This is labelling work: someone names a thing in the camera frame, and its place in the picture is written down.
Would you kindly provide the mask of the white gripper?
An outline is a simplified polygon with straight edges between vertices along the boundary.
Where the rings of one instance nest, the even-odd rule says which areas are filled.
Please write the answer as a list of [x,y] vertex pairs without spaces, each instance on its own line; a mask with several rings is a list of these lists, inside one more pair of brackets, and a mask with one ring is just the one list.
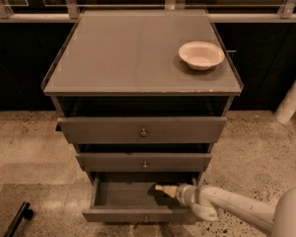
[[156,191],[165,193],[171,198],[177,198],[178,202],[182,206],[192,206],[195,203],[195,193],[197,192],[197,187],[192,185],[156,185]]

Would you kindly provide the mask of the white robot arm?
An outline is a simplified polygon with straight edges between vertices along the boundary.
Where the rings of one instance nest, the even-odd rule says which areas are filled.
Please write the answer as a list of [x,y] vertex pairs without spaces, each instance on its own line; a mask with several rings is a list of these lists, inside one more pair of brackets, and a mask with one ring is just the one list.
[[275,113],[229,114],[200,184],[156,189],[203,221],[223,210],[267,237],[296,237],[296,79]]

